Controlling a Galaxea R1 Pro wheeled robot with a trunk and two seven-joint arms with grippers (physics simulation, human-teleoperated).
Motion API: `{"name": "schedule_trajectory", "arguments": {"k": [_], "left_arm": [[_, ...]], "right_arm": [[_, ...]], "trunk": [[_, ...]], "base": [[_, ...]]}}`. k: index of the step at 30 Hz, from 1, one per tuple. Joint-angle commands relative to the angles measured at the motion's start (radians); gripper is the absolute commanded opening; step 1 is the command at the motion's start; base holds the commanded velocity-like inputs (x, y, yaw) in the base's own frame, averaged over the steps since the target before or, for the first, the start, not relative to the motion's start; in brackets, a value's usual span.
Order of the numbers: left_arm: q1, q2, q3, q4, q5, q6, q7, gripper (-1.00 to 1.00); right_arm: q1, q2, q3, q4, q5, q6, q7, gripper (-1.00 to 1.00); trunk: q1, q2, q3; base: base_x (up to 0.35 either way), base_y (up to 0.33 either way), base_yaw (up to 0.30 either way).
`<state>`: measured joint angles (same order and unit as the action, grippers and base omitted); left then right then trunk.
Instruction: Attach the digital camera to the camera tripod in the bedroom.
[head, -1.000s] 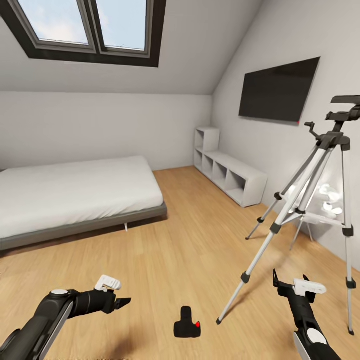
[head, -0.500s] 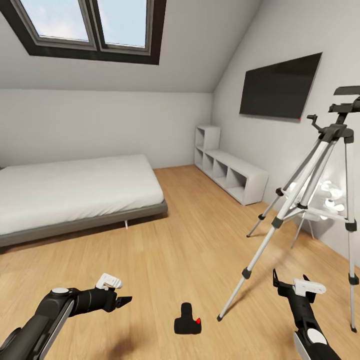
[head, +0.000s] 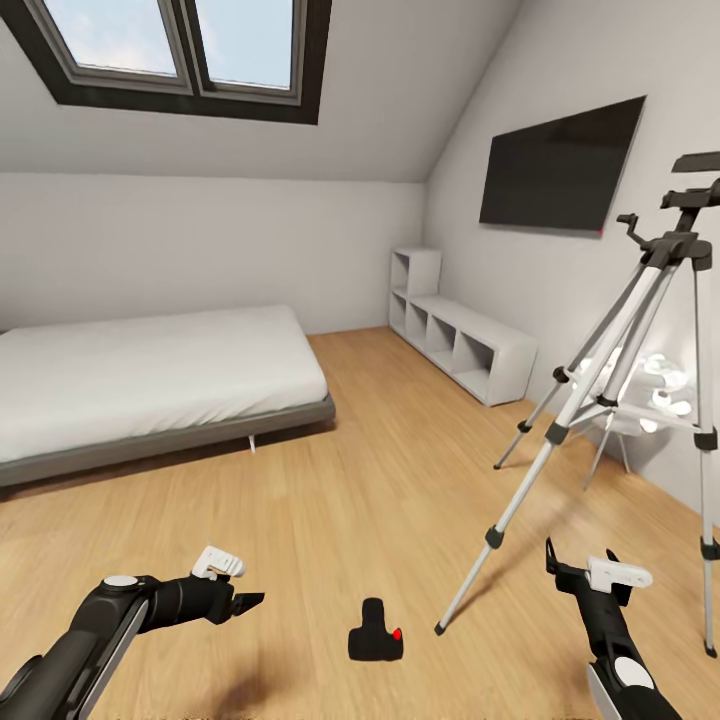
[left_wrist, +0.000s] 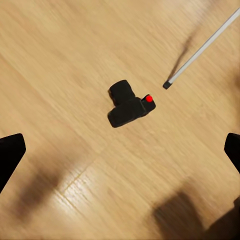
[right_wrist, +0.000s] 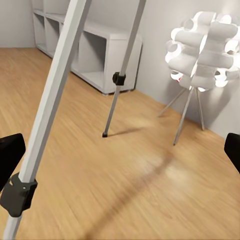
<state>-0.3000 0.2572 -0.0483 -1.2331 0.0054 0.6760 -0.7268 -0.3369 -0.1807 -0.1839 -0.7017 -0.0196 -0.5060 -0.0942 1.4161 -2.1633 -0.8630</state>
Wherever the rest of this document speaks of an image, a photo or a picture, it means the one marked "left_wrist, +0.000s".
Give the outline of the digital camera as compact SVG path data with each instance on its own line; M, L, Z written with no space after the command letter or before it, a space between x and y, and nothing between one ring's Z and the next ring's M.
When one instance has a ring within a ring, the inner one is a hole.
M110 91L116 107L109 113L108 119L114 128L142 118L156 107L151 95L146 95L142 100L136 97L127 80L113 84Z

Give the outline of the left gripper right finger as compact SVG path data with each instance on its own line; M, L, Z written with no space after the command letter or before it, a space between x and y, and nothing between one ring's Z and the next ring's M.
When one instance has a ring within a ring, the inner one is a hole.
M229 133L227 135L224 151L240 173L240 135Z

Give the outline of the camera tripod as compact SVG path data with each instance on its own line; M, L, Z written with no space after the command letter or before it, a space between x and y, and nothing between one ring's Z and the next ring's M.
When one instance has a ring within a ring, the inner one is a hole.
M236 10L222 26L200 47L200 49L173 75L167 80L163 87L169 89L173 82L212 44L212 42L226 29L237 17L240 16L240 7Z

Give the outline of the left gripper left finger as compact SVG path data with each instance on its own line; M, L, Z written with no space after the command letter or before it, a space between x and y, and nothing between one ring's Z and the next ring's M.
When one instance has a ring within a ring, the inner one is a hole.
M0 193L26 153L22 133L0 138Z

